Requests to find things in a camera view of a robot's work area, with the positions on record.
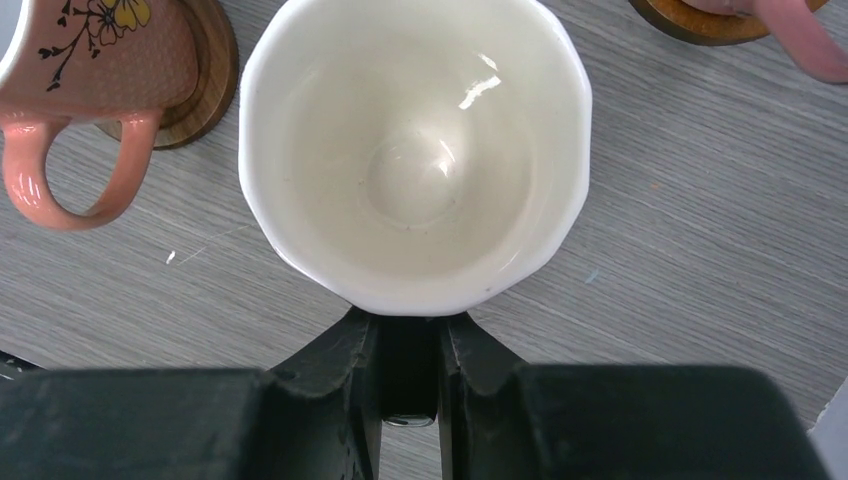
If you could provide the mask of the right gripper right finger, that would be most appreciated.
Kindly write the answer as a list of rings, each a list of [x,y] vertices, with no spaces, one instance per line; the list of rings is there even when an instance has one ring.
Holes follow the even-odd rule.
[[[448,479],[824,479],[794,410],[736,366],[531,364],[435,324]]]

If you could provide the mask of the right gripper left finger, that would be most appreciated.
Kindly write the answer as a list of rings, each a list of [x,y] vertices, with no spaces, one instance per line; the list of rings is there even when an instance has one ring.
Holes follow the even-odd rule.
[[[371,479],[378,325],[358,309],[271,370],[93,369],[1,385],[5,479]]]

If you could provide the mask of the black mug white inside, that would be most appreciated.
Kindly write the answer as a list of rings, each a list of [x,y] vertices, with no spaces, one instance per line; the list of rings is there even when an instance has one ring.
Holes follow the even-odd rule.
[[[278,256],[335,295],[463,313],[561,247],[592,108],[538,1],[287,1],[242,75],[239,181]]]

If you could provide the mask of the dark wooden coaster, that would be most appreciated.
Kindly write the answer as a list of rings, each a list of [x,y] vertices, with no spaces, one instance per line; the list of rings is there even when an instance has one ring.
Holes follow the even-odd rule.
[[[56,116],[93,123],[127,150],[184,146],[233,99],[238,49],[217,1],[87,1],[67,8],[78,35],[47,95]]]

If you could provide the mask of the pink mug white inside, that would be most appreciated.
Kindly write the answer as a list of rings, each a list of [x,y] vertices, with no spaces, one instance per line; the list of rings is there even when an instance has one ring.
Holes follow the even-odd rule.
[[[198,81],[192,32],[176,1],[5,1],[1,5],[2,178],[18,211],[56,230],[119,217],[148,169],[164,112]],[[47,155],[69,124],[116,120],[120,150],[83,213],[47,180]]]

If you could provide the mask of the ridged wooden coaster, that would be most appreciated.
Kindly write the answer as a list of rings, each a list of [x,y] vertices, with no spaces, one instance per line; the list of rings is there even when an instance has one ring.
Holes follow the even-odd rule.
[[[716,15],[678,0],[630,0],[650,25],[677,40],[700,46],[729,46],[755,41],[770,33],[753,17]]]

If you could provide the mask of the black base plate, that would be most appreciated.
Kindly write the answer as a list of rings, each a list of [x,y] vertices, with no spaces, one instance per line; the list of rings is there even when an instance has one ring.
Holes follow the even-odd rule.
[[[41,367],[15,355],[0,352],[0,376],[3,380],[17,380],[22,375],[39,371]]]

